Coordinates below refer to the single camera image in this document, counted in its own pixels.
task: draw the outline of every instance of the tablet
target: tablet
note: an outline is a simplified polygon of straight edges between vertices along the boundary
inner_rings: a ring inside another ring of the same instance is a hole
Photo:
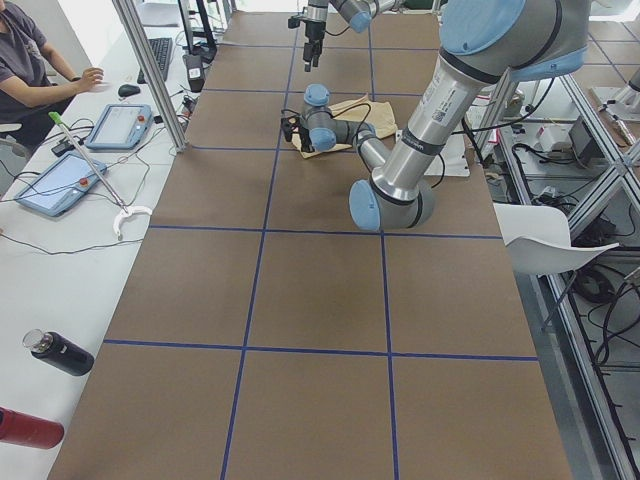
[[[100,172],[107,169],[102,162],[93,163]],[[43,215],[57,217],[73,207],[97,181],[91,167],[73,150],[42,172],[14,200]]]
[[[84,144],[91,150],[131,150],[152,121],[149,105],[107,105]]]

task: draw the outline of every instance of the black water bottle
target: black water bottle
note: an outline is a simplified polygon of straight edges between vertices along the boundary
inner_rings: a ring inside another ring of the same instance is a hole
[[[93,355],[56,332],[31,330],[22,339],[31,355],[62,371],[79,377],[93,366]]]

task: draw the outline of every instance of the beige fabric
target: beige fabric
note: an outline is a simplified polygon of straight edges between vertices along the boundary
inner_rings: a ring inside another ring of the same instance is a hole
[[[369,96],[365,95],[362,98],[357,100],[347,100],[342,103],[336,103],[335,105],[330,105],[329,108],[331,112],[336,116],[338,120],[348,120],[352,122],[360,122],[367,115],[368,109],[366,107],[354,108],[353,110],[349,110],[344,115],[340,115],[340,112],[347,110],[354,105],[370,105],[371,113],[367,116],[367,123],[373,125],[376,129],[376,135],[378,138],[385,138],[396,133],[398,130],[398,126],[396,125],[396,118],[393,115],[393,109],[391,108],[391,104],[389,102],[372,102],[369,100]],[[293,145],[300,151],[301,143],[300,137],[298,135],[293,136],[292,140]],[[339,150],[347,150],[351,148],[352,145],[336,145],[333,149],[329,150],[329,152],[337,152]],[[300,154],[304,158],[315,157],[316,155],[320,155],[321,153],[326,152],[314,152],[314,153],[305,153],[300,151]]]

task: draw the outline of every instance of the keyboard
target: keyboard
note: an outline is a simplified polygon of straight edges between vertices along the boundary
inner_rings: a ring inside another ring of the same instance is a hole
[[[169,74],[169,64],[171,63],[171,48],[173,46],[173,40],[168,37],[150,38],[149,44],[151,45],[153,55],[156,57],[156,62],[158,62],[158,67],[160,67],[162,79],[166,81],[167,75]],[[142,69],[140,69],[140,73],[138,73],[138,83],[147,83]]]

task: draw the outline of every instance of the woman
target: woman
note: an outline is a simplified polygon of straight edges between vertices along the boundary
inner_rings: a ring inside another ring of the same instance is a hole
[[[51,85],[44,59],[70,83]],[[53,126],[48,112],[62,113],[102,75],[100,68],[88,68],[77,77],[35,22],[17,5],[0,0],[0,124],[22,124],[11,132],[19,143],[37,147]]]

